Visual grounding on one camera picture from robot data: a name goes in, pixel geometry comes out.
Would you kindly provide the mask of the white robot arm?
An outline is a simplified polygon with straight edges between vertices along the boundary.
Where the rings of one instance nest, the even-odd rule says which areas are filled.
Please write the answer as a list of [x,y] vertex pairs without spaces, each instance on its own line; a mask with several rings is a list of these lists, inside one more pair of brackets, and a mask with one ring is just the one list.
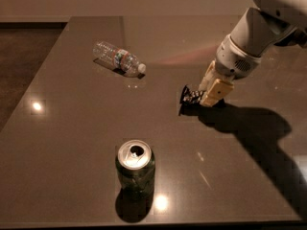
[[213,106],[248,76],[272,46],[307,43],[307,0],[253,0],[217,49],[199,85],[200,104]]

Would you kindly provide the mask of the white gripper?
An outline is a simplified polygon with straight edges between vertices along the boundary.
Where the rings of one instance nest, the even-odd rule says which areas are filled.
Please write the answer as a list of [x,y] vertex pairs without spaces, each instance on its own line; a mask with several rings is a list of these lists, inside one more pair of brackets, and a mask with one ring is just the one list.
[[[247,77],[260,64],[261,58],[241,50],[228,34],[217,49],[215,61],[220,74],[238,80]],[[212,107],[234,89],[232,82],[215,80],[215,61],[211,61],[199,85],[199,90],[205,91],[200,101],[203,106]]]

